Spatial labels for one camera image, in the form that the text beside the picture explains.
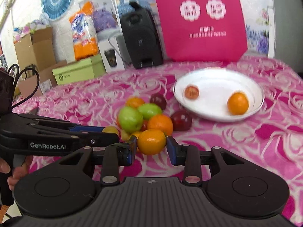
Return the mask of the person's left hand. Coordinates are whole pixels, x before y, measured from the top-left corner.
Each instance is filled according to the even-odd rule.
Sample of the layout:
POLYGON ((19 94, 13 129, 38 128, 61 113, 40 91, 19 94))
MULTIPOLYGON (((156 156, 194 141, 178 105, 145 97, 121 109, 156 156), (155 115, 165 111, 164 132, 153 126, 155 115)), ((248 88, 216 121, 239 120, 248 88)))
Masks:
MULTIPOLYGON (((7 179, 7 184, 11 191, 14 190, 18 181, 29 173, 30 165, 33 161, 33 156, 27 156, 25 162, 13 169, 12 176, 7 179)), ((11 171, 10 166, 1 158, 1 173, 8 174, 11 171)))

